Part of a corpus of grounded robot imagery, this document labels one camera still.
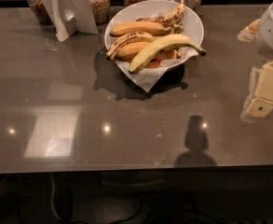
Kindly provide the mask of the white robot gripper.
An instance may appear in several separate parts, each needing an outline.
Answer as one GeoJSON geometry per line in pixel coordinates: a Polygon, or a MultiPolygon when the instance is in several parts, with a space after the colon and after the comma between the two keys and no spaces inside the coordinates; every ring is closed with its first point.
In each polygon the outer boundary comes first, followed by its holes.
{"type": "MultiPolygon", "coordinates": [[[[255,43],[257,52],[273,59],[273,3],[261,19],[246,26],[238,34],[238,40],[255,43]]],[[[265,118],[273,110],[273,61],[260,69],[254,67],[250,73],[249,95],[247,96],[240,118],[246,122],[256,122],[265,118]]]]}

